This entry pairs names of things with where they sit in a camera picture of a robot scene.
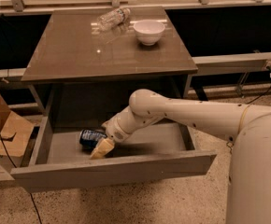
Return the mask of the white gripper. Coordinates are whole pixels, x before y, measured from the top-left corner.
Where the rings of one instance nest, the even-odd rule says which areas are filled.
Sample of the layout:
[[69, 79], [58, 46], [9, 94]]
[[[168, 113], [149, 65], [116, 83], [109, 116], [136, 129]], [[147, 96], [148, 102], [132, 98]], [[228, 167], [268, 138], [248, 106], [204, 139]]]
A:
[[115, 143], [122, 143], [132, 134], [129, 119], [128, 113], [118, 113], [102, 124], [108, 138], [98, 142], [91, 153], [91, 159], [103, 159], [115, 147]]

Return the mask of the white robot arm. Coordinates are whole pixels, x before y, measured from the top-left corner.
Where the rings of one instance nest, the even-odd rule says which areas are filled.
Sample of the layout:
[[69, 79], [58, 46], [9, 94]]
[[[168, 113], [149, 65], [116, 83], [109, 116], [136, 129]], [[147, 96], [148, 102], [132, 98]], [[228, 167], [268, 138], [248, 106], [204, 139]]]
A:
[[226, 224], [271, 224], [271, 106], [171, 99], [137, 90], [106, 121], [91, 157], [104, 157], [135, 131], [170, 119], [232, 143]]

